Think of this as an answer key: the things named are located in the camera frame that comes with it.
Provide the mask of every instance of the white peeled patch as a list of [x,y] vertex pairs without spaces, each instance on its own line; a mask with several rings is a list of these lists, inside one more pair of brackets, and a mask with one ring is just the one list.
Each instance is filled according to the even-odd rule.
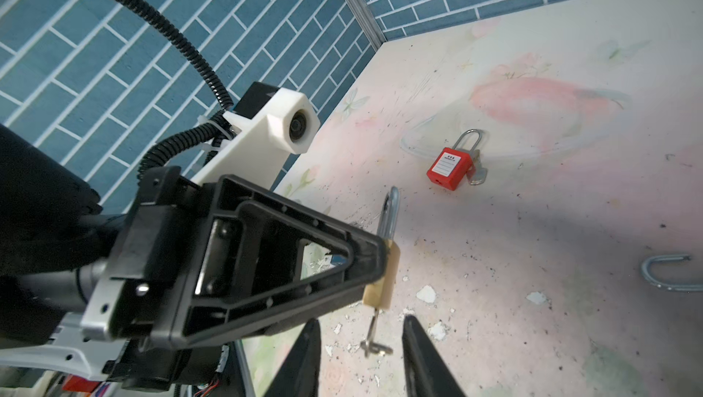
[[444,338],[446,338],[446,331],[447,331],[447,326],[444,325],[444,322],[437,322],[434,324],[432,327],[427,330],[427,333],[435,340],[435,341],[444,341]]
[[547,296],[542,292],[532,292],[531,294],[525,296],[530,302],[540,305],[547,302]]
[[420,289],[415,296],[417,296],[417,299],[420,299],[428,304],[432,304],[435,302],[435,299],[437,299],[437,293],[435,293],[435,289],[433,289],[430,285]]
[[406,315],[414,315],[415,311],[412,308],[404,308],[402,314],[398,314],[398,321],[405,319]]

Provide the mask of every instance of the metal shackle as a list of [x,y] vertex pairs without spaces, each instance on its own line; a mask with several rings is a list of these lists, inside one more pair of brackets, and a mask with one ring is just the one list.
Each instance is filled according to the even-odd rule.
[[452,150],[456,150],[456,148],[459,147],[459,144],[461,144],[462,139],[465,138],[470,133],[479,134],[479,138],[474,143],[474,146],[471,147],[471,150],[476,150],[476,147],[478,147],[479,143],[481,142],[481,138],[483,138],[483,135],[481,134],[481,131],[479,129],[470,129],[470,130],[467,130],[464,133],[462,133],[461,136],[459,137],[459,139],[457,139],[456,142],[454,143]]

